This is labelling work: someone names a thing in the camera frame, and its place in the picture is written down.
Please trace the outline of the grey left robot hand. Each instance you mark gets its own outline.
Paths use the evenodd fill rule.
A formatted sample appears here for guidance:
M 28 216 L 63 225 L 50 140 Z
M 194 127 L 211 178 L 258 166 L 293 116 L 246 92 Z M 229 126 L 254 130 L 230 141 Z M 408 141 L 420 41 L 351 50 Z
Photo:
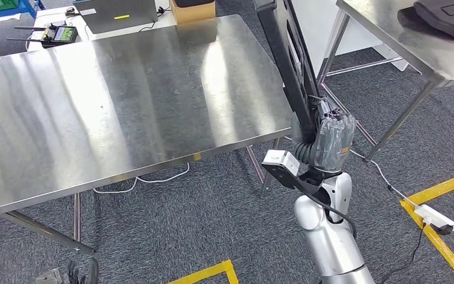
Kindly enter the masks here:
M 66 283 L 71 284 L 97 284 L 99 283 L 99 263 L 94 258 L 89 259 L 89 270 L 88 274 L 81 275 L 79 269 L 76 268 L 74 261 L 69 260 L 67 262 L 67 279 Z

